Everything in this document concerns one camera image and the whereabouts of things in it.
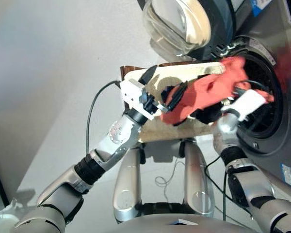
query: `red towel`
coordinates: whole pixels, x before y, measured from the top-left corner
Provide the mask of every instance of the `red towel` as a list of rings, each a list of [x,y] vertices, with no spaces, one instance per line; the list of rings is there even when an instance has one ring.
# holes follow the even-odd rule
[[[196,109],[204,109],[228,97],[233,97],[233,90],[237,86],[241,89],[250,89],[249,83],[237,83],[248,80],[243,66],[245,59],[230,57],[221,61],[226,67],[223,74],[211,74],[190,83],[182,99],[172,112],[161,115],[166,124],[177,124],[185,120]],[[166,103],[168,104],[177,87],[171,90]],[[274,97],[264,91],[255,90],[265,97],[265,103],[274,101]]]

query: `white wall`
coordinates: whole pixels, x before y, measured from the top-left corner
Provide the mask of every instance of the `white wall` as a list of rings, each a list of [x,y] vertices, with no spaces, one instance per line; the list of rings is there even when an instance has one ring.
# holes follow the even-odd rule
[[[84,156],[94,94],[120,66],[156,63],[148,42],[134,0],[0,0],[0,177],[9,198],[41,150],[53,156],[41,166],[54,171],[49,163]],[[94,110],[91,146],[121,110],[110,87]]]

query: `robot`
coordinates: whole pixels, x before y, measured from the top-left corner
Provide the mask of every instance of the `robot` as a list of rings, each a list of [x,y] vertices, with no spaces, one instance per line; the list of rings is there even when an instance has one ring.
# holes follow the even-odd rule
[[[158,109],[168,112],[172,108],[170,104],[156,101],[145,89],[154,71],[155,68],[150,68],[139,81],[126,80],[119,83],[124,101],[137,100],[134,106],[123,113],[88,155],[42,192],[36,209],[16,224],[14,233],[64,233],[66,225],[82,207],[83,195],[89,192],[93,184],[126,153],[136,161],[138,135],[142,126],[153,119],[153,114]],[[176,98],[172,102],[173,107],[179,99]],[[221,117],[211,126],[213,146],[226,166],[233,201],[250,212],[265,233],[291,233],[291,203],[274,197],[269,180],[254,162],[247,158],[236,134],[239,122],[264,103],[262,95],[254,90],[247,90],[242,92],[233,104],[223,107]],[[186,141],[187,150],[191,154],[198,153],[195,142]],[[185,204],[196,210],[196,206],[189,200],[185,200]],[[151,230],[164,233],[172,230],[168,225],[191,225],[186,229],[188,232],[254,232],[224,221],[196,215],[197,211],[194,211],[194,214],[155,214],[135,218],[138,210],[138,201],[128,213],[121,215],[121,210],[118,210],[115,217],[122,217],[125,222],[119,224],[117,232]]]

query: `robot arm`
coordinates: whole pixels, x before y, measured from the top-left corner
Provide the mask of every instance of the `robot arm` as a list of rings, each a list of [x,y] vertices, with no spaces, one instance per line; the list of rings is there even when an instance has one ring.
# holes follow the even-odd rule
[[[135,100],[133,107],[110,127],[107,135],[88,155],[42,192],[37,200],[37,208],[17,223],[14,232],[65,232],[66,224],[83,204],[82,196],[137,144],[142,126],[148,119],[153,119],[157,109],[167,111],[164,105],[156,102],[145,90],[144,85],[149,82],[155,69],[156,66],[151,67],[139,81],[121,82],[123,99]]]
[[[291,233],[291,203],[274,197],[263,172],[247,158],[236,135],[239,121],[258,109],[262,99],[247,91],[212,125],[213,145],[222,157],[233,201],[246,208],[266,233]]]

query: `robotic hand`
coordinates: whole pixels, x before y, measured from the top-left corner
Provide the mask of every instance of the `robotic hand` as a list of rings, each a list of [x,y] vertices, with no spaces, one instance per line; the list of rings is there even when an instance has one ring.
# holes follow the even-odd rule
[[[148,69],[139,81],[120,83],[123,99],[133,108],[114,123],[107,135],[78,164],[69,168],[37,200],[37,208],[28,213],[15,227],[16,233],[64,233],[65,226],[83,204],[82,196],[125,153],[138,142],[139,132],[157,109],[167,108],[147,93],[145,84],[152,78],[156,66]]]

